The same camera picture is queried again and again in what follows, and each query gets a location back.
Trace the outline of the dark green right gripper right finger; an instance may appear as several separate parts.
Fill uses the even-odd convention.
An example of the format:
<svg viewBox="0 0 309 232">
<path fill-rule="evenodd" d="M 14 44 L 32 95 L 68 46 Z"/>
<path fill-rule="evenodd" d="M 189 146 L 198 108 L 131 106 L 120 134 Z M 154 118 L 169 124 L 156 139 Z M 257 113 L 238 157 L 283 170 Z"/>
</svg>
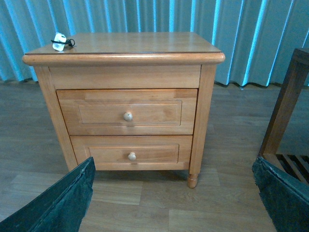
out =
<svg viewBox="0 0 309 232">
<path fill-rule="evenodd" d="M 309 230 L 309 187 L 262 157 L 252 166 L 260 198 L 278 232 Z"/>
</svg>

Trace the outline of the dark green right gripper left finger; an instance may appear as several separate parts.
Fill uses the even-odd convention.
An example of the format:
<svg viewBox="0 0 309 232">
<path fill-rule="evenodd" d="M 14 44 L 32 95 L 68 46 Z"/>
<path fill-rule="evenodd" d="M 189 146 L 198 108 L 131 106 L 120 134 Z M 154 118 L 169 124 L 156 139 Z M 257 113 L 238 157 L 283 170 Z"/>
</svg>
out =
<svg viewBox="0 0 309 232">
<path fill-rule="evenodd" d="M 93 196 L 95 164 L 86 159 L 0 223 L 2 232 L 77 232 Z"/>
</svg>

